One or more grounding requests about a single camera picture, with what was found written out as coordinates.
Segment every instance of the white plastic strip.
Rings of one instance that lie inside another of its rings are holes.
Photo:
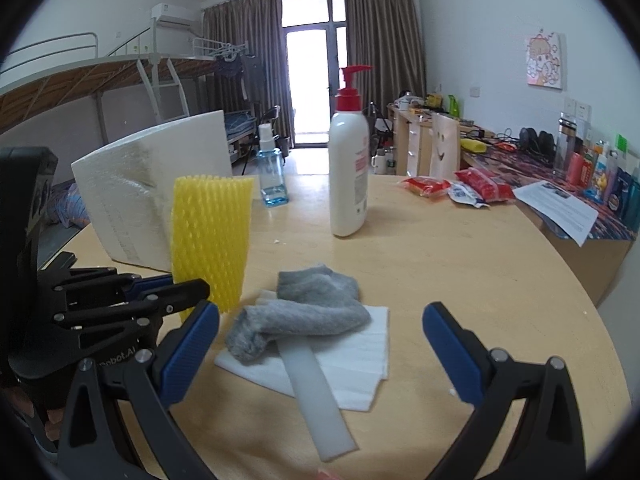
[[[322,462],[358,449],[306,337],[278,339],[298,407]]]

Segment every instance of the clear blue spray bottle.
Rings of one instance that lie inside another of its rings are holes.
[[[276,147],[270,124],[261,124],[260,151],[257,155],[260,173],[260,194],[267,207],[276,207],[289,203],[287,186],[284,182],[282,152]]]

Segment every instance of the red snack package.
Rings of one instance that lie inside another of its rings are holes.
[[[492,171],[484,168],[468,168],[456,171],[456,177],[465,184],[469,184],[485,202],[515,200],[511,186]]]
[[[400,184],[416,195],[437,198],[447,193],[451,184],[446,180],[438,180],[429,176],[414,176],[403,180]]]

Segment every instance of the brown curtain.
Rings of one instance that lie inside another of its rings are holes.
[[[204,11],[204,36],[210,40],[243,44],[264,64],[266,95],[262,110],[280,105],[280,119],[274,124],[285,137],[292,133],[292,106],[287,72],[287,53],[282,31],[281,0],[233,0]],[[242,97],[240,76],[207,78],[213,109],[233,112],[249,108]]]
[[[408,90],[426,95],[424,47],[414,0],[345,0],[350,64],[366,64],[371,72],[355,83],[364,103],[386,105]]]

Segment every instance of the air conditioner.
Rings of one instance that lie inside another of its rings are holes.
[[[151,17],[163,27],[191,28],[200,22],[200,11],[170,4],[157,4]]]

